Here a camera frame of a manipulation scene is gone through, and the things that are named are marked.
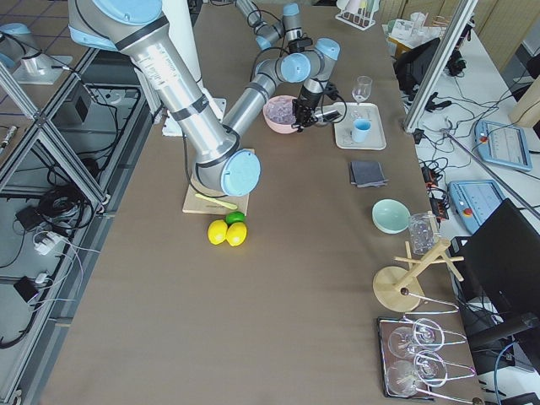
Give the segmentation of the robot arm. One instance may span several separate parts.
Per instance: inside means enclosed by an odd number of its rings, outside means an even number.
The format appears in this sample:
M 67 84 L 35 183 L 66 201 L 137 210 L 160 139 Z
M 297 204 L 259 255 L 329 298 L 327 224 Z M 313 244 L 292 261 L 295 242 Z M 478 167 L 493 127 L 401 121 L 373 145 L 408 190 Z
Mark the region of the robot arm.
M 300 10 L 289 3 L 273 25 L 251 1 L 235 6 L 266 50 L 281 38 L 289 54 L 256 66 L 252 81 L 223 119 L 211 108 L 181 54 L 169 37 L 169 20 L 160 1 L 71 1 L 68 4 L 72 40 L 80 45 L 118 51 L 131 58 L 148 80 L 170 116 L 197 152 L 193 173 L 205 187 L 228 196 L 250 193 L 259 182 L 257 156 L 240 146 L 241 136 L 282 83 L 300 83 L 293 102 L 299 131 L 316 123 L 315 110 L 329 87 L 340 45 L 329 38 L 317 42 L 303 35 Z
M 270 49 L 280 40 L 286 43 L 288 53 L 303 52 L 306 47 L 313 45 L 313 40 L 302 29 L 300 6 L 297 3 L 286 3 L 283 6 L 282 17 L 276 18 L 273 24 L 269 24 L 263 18 L 263 10 L 253 1 L 233 1 L 233 4 L 252 28 L 261 51 Z

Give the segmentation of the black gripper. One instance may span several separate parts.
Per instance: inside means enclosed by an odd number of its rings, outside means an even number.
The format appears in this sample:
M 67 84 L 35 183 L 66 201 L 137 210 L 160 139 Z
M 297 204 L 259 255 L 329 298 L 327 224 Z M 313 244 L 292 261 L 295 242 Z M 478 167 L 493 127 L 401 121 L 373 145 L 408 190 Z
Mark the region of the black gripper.
M 296 122 L 293 127 L 297 132 L 302 132 L 305 128 L 316 124 L 315 114 L 317 106 L 320 104 L 324 95 L 328 95 L 332 100 L 338 97 L 338 90 L 332 82 L 306 82 L 299 96 L 293 100 L 293 111 Z

